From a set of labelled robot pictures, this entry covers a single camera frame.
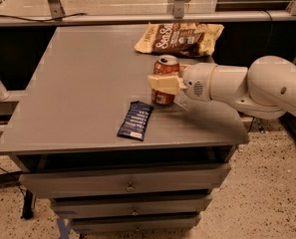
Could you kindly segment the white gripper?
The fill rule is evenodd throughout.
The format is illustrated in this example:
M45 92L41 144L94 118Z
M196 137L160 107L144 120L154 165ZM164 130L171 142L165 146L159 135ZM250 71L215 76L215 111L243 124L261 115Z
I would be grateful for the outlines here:
M177 95L180 91L192 100L210 102L210 81L216 64L198 63L195 65L182 64L179 72L182 78L177 75L149 75L148 84L156 91Z

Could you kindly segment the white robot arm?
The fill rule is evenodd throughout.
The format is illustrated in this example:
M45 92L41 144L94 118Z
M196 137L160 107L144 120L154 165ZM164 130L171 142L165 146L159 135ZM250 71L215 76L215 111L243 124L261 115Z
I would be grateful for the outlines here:
M198 63L180 74L150 75L148 84L170 95L222 102L260 119L296 117L296 65L280 57L261 57L248 68Z

